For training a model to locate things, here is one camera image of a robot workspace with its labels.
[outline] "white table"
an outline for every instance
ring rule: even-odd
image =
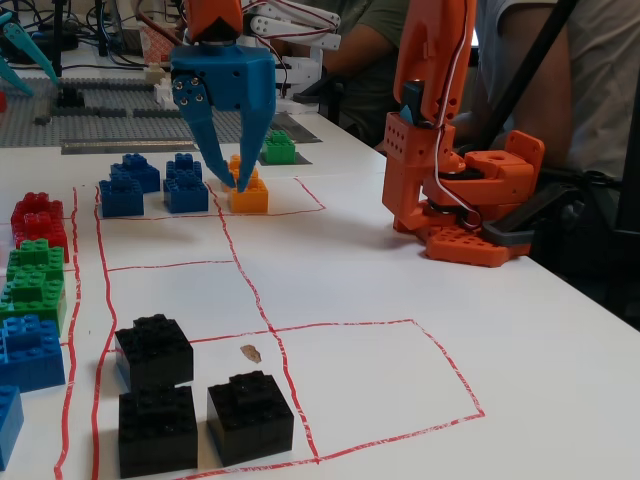
[[[58,464],[58,478],[118,478],[125,388],[110,336],[164,313],[194,341],[200,468],[149,478],[640,478],[637,332],[527,258],[422,258],[381,205],[384,159],[324,119],[299,121],[324,143],[299,147],[311,166],[259,169],[269,216],[230,215],[205,174],[208,216],[166,218],[151,194],[144,219],[103,220],[96,184],[120,156],[0,151],[0,222],[46,191],[75,251],[61,339],[74,381],[22,396],[4,477],[53,478]],[[146,156],[163,173],[172,158]],[[218,470],[206,388],[255,369],[294,412],[293,451]]]

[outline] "person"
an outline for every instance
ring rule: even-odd
[[[456,143],[477,140],[555,3],[478,0],[480,67],[471,111],[453,121]],[[542,140],[548,167],[620,177],[639,69],[640,1],[580,0],[505,129]]]
[[[296,0],[340,15],[340,49],[325,51],[327,74],[347,78],[340,126],[369,146],[384,139],[393,96],[398,49],[409,0]],[[308,47],[272,42],[283,55],[308,56]]]

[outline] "green lego brick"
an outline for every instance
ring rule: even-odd
[[[38,315],[40,321],[53,320],[58,329],[58,336],[62,331],[67,313],[67,299],[62,280],[45,281],[42,287],[42,299],[19,301],[14,298],[15,280],[7,283],[0,296],[0,321],[4,324],[7,318]]]
[[[41,302],[44,299],[45,275],[42,272],[18,272],[10,285],[14,302]]]
[[[264,161],[270,165],[294,165],[296,146],[282,130],[275,130],[262,147]]]
[[[47,280],[64,280],[64,249],[48,245],[45,239],[22,242],[20,250],[9,254],[7,281],[12,281],[18,272],[43,272]]]
[[[33,262],[36,265],[47,263],[49,261],[49,241],[45,238],[40,238],[33,242]]]

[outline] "lego baseplate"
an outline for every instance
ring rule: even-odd
[[[63,86],[76,87],[83,93],[88,113],[83,116],[61,115],[59,111],[54,111],[56,115],[52,116],[56,87],[48,79],[27,78],[25,82],[33,89],[33,97],[0,80],[0,91],[6,93],[8,103],[7,110],[0,114],[0,148],[57,147],[71,139],[91,142],[192,138],[182,118],[166,118],[166,111],[154,100],[153,86],[142,80],[63,79]],[[125,109],[127,115],[114,117],[95,113],[114,108]],[[134,110],[144,111],[145,116],[134,118]],[[151,118],[149,111],[157,111],[158,118]],[[39,125],[36,125],[36,118],[40,119]],[[239,143],[242,133],[239,113],[214,110],[214,119],[220,143]],[[299,124],[297,126],[299,131],[306,131]],[[308,131],[303,137],[292,138],[299,143],[312,143],[315,138]]]

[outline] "cable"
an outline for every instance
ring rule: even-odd
[[[442,101],[440,102],[440,111],[438,113],[438,119],[436,121],[436,125],[435,128],[438,129],[438,138],[436,140],[436,145],[435,145],[435,152],[434,152],[434,178],[436,180],[436,184],[438,185],[438,188],[440,190],[442,190],[444,193],[446,193],[450,198],[452,198],[458,205],[460,205],[461,207],[463,207],[468,213],[472,213],[477,215],[478,217],[478,222],[476,223],[469,223],[466,219],[461,220],[463,227],[467,230],[475,230],[476,228],[480,227],[482,225],[482,214],[480,214],[479,211],[475,210],[473,207],[471,207],[470,205],[467,204],[467,202],[465,202],[463,199],[459,198],[457,195],[455,195],[453,192],[451,192],[448,188],[446,188],[444,185],[442,185],[442,183],[440,182],[440,169],[438,166],[438,155],[440,152],[440,147],[442,145],[442,137],[444,135],[444,129],[445,129],[445,125],[444,125],[444,121],[446,118],[446,113],[447,113],[447,107],[449,105],[449,95],[451,94],[451,88],[453,86],[453,77],[455,76],[455,71],[456,68],[458,66],[458,60],[460,59],[460,55],[462,53],[462,50],[464,48],[464,45],[467,41],[467,20],[468,20],[468,15],[469,15],[469,7],[467,5],[467,1],[465,0],[464,2],[464,23],[462,26],[462,38],[460,39],[460,43],[458,44],[457,48],[456,48],[456,52],[454,54],[454,57],[452,59],[451,65],[449,67],[449,72],[447,75],[447,80],[445,83],[445,90],[443,92],[442,95]]]
[[[180,40],[178,40],[178,37],[176,37],[173,33],[168,32],[167,30],[162,28],[160,25],[155,23],[153,20],[151,20],[149,17],[147,17],[145,15],[145,13],[140,9],[141,5],[142,5],[142,0],[138,0],[137,3],[136,3],[136,8],[134,10],[134,12],[136,14],[136,17],[139,20],[142,20],[149,28],[151,28],[154,31],[158,32],[160,35],[162,35],[164,38],[169,40],[174,45],[176,45],[178,47],[182,46],[182,42]]]
[[[280,96],[282,98],[285,98],[285,93],[284,91],[286,90],[286,84],[287,84],[287,80],[289,79],[289,72],[287,70],[287,65],[284,63],[284,60],[282,60],[282,57],[280,56],[280,54],[278,53],[278,51],[273,47],[273,45],[271,45],[269,42],[267,42],[266,40],[263,40],[260,37],[256,37],[256,39],[263,44],[264,46],[268,47],[273,54],[277,57],[278,61],[280,62],[280,65],[282,65],[282,68],[284,68],[284,82],[282,83],[282,86],[280,87]]]

